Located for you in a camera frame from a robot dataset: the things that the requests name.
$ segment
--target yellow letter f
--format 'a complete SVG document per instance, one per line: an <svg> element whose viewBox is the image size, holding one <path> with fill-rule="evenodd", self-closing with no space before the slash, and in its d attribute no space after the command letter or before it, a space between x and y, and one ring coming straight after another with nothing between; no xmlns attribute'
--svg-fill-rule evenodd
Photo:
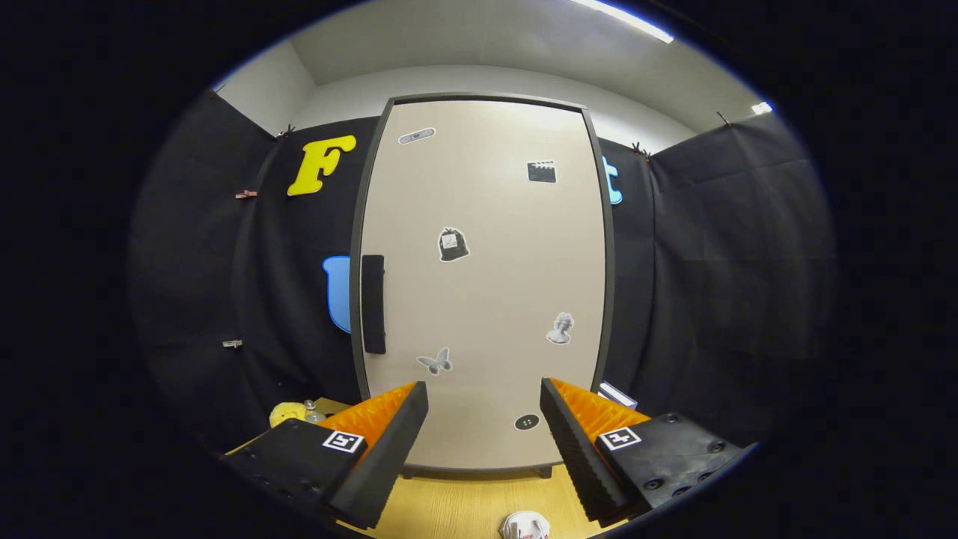
<svg viewBox="0 0 958 539"><path fill-rule="evenodd" d="M300 172L296 175L296 181L286 190L286 194L295 197L296 195L315 193L322 189L323 180L319 179L319 171L323 171L323 176L329 176L332 171L336 170L336 165L339 164L339 155L342 152L349 152L355 147L356 138L352 135L317 140L306 144L303 147L303 152L306 152L306 155L300 165Z"/></svg>

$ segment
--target butterfly sticker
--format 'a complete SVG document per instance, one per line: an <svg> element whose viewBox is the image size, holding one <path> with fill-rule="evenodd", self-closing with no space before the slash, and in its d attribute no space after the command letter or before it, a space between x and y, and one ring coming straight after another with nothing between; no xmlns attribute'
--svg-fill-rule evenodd
<svg viewBox="0 0 958 539"><path fill-rule="evenodd" d="M416 361L421 363L422 366L429 371L429 374L433 376L439 376L439 369L442 370L452 370L452 363L449 362L449 349L443 348L436 354L436 359L426 358L425 356L419 356L416 358Z"/></svg>

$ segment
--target ceiling light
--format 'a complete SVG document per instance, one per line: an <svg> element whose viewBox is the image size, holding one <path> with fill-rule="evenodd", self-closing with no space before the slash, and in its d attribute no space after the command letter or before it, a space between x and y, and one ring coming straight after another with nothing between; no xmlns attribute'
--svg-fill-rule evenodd
<svg viewBox="0 0 958 539"><path fill-rule="evenodd" d="M603 12L606 15L611 15L621 20L622 22L627 23L629 26L638 28L642 32L652 35L656 37L657 39L662 40L665 43L672 43L673 37L671 35L668 35L665 32L662 32L661 30L655 28L654 26L640 19L639 17L630 15L626 12L623 12L622 10L603 4L602 2L597 2L596 0L572 0L572 1L575 2L576 4L582 4L583 6L586 6L587 8L592 8L593 10L596 10L598 12Z"/></svg>
<svg viewBox="0 0 958 539"><path fill-rule="evenodd" d="M772 111L772 105L769 105L768 103L762 101L761 103L757 105L753 105L752 111L755 112L756 114L765 114L766 112Z"/></svg>

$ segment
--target statue bust sticker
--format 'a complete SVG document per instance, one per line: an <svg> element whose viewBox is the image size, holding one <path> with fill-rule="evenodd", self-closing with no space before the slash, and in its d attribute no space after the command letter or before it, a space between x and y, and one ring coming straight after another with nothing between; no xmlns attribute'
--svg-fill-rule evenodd
<svg viewBox="0 0 958 539"><path fill-rule="evenodd" d="M572 340L572 336L568 332L572 331L572 325L575 323L576 321L572 319L572 315L559 313L553 323L555 329L546 334L545 338L553 344L568 344Z"/></svg>

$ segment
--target white wall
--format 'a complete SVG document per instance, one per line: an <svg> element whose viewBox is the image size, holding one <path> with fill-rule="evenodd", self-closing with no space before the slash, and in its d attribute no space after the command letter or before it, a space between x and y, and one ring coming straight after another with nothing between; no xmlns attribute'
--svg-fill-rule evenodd
<svg viewBox="0 0 958 539"><path fill-rule="evenodd" d="M445 91L506 92L585 105L600 137L626 146L640 142L641 148L653 153L696 135L664 114L597 86L486 65L408 67L324 84L286 123L304 129L378 116L391 97Z"/></svg>
<svg viewBox="0 0 958 539"><path fill-rule="evenodd" d="M274 135L286 130L316 89L289 40L248 61L214 89L220 86L220 97Z"/></svg>

